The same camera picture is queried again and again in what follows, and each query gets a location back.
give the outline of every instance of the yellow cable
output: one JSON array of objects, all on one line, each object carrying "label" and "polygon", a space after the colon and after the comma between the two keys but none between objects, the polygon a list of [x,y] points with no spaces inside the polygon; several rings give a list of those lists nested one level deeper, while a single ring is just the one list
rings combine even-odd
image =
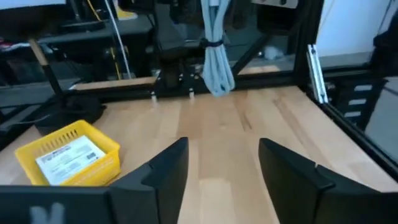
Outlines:
[{"label": "yellow cable", "polygon": [[[98,13],[95,11],[95,9],[94,9],[94,7],[93,7],[91,1],[90,1],[90,0],[87,0],[87,3],[88,3],[88,5],[89,5],[90,9],[93,11],[93,13],[94,13],[95,17],[97,18],[97,20],[98,20],[98,21],[102,21],[102,19],[101,19],[100,16],[98,15]],[[120,79],[121,79],[121,74],[120,74],[120,71],[119,71],[119,66],[118,66],[118,64],[116,63],[116,56],[115,56],[115,54],[114,54],[114,52],[113,52],[113,48],[112,48],[112,47],[111,47],[111,54],[112,54],[112,58],[113,58],[113,61],[114,61],[114,67],[116,68],[116,73],[118,74],[118,79],[120,80]]]}]

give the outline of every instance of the yellow basket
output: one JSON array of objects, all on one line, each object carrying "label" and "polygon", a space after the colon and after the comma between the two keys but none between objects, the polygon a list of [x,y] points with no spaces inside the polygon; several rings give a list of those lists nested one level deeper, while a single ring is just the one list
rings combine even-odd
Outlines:
[{"label": "yellow basket", "polygon": [[120,145],[86,121],[80,120],[17,149],[15,152],[16,157],[32,184],[49,185],[35,161],[36,158],[52,152],[83,135],[88,137],[106,155],[64,181],[61,185],[106,185],[111,179],[116,177],[120,173]]}]

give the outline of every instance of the wooden table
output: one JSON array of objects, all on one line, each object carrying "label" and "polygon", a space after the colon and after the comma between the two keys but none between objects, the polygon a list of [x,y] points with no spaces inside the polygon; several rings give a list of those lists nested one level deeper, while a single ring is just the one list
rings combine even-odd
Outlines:
[{"label": "wooden table", "polygon": [[[121,175],[189,137],[179,223],[278,223],[257,158],[263,137],[377,190],[398,190],[297,87],[110,103],[95,126],[121,144]],[[30,128],[0,152],[0,184],[29,184],[14,151],[37,138]]]}]

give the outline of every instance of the black stand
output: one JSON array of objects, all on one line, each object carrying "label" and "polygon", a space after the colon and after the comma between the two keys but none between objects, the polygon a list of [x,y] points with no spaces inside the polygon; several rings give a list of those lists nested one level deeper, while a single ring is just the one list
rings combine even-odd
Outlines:
[{"label": "black stand", "polygon": [[89,123],[99,119],[105,109],[99,99],[89,96],[66,97],[37,41],[30,39],[29,43],[57,99],[37,115],[35,126],[40,134],[49,134],[80,119]]}]

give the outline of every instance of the blue cable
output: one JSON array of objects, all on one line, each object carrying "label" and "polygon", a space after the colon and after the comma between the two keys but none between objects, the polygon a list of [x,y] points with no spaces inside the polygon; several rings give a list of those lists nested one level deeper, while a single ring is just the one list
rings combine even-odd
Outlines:
[{"label": "blue cable", "polygon": [[[218,42],[224,35],[224,16],[230,0],[219,0],[220,5],[210,6],[210,0],[201,0],[205,38],[209,42]],[[235,81],[226,56],[225,46],[207,47],[203,79],[207,89],[214,96],[227,95],[235,88]]]}]

